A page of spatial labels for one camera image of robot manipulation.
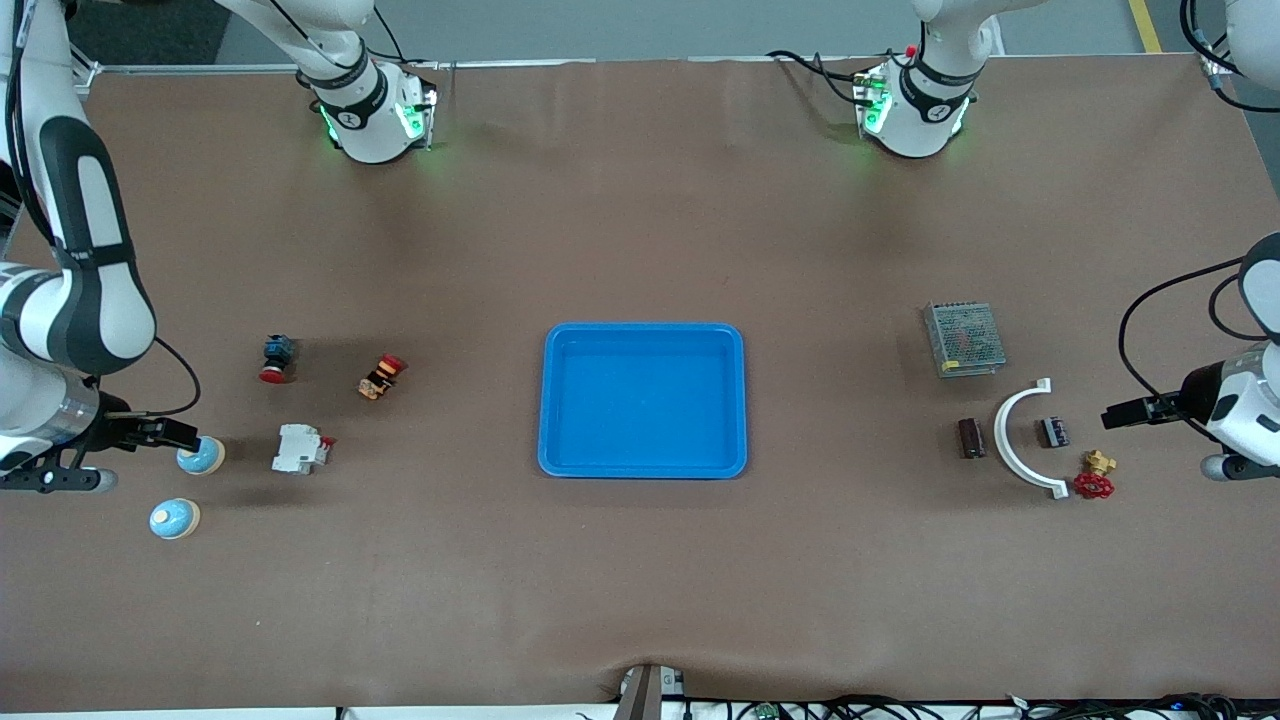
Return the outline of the blue bell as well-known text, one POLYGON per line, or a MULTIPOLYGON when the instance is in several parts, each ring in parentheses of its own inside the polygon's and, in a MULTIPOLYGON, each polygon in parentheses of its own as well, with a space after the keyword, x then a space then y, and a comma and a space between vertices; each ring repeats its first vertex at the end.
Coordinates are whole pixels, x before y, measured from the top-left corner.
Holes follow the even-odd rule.
POLYGON ((188 498, 169 498, 157 503, 148 515, 150 532, 164 541, 178 541, 196 532, 201 521, 200 506, 188 498))
POLYGON ((182 471, 192 477, 206 477, 220 468, 225 456, 227 447, 220 439, 211 436, 200 436, 195 450, 177 450, 175 464, 182 471))

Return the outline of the blue plastic tray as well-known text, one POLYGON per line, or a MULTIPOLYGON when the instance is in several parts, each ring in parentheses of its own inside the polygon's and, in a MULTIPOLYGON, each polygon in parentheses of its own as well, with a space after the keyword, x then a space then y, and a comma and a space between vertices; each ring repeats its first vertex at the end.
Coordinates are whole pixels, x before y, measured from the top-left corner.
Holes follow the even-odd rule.
POLYGON ((749 460, 746 354, 714 322, 549 329, 538 464, 549 477, 731 480, 749 460))

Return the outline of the white circuit breaker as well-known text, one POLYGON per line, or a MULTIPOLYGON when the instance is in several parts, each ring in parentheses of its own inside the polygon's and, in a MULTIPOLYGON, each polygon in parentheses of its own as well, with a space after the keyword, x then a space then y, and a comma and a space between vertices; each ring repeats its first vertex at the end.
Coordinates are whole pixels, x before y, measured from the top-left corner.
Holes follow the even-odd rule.
POLYGON ((271 469, 292 475, 308 475, 315 466, 326 464, 335 439, 324 436, 316 427, 284 424, 279 429, 280 443, 271 469))

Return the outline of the metal mesh power supply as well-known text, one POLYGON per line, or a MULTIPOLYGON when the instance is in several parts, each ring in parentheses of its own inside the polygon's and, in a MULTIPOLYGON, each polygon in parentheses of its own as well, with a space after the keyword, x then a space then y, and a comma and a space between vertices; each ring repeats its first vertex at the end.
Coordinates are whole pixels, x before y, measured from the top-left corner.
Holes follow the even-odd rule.
POLYGON ((989 375, 1006 365, 1007 355, 989 304, 928 304, 922 316, 940 379, 989 375))

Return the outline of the white curved plastic bracket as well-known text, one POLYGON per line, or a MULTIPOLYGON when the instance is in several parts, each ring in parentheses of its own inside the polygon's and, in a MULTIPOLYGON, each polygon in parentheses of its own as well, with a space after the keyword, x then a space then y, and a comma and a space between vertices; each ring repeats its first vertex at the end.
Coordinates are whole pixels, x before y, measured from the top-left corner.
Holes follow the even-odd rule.
POLYGON ((1034 486, 1039 489, 1050 492, 1051 497, 1055 500, 1066 500, 1070 497, 1070 488, 1064 479, 1046 477, 1032 468, 1029 468, 1018 455, 1012 446, 1009 423, 1012 410, 1025 398, 1050 395, 1052 392, 1052 380, 1048 377, 1037 379, 1030 387, 1021 389, 1014 395, 1006 397, 1005 401, 998 405, 995 419, 993 419, 993 437, 995 447, 1004 465, 1020 480, 1029 486, 1034 486))

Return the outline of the red and orange push switch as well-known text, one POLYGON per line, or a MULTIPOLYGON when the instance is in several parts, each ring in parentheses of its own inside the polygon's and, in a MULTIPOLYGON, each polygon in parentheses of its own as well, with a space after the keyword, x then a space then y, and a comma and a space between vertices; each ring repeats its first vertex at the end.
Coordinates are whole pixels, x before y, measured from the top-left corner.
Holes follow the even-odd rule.
POLYGON ((397 382, 406 369, 403 359, 394 354, 383 354, 375 368, 357 384, 357 392, 367 400, 376 401, 397 382))

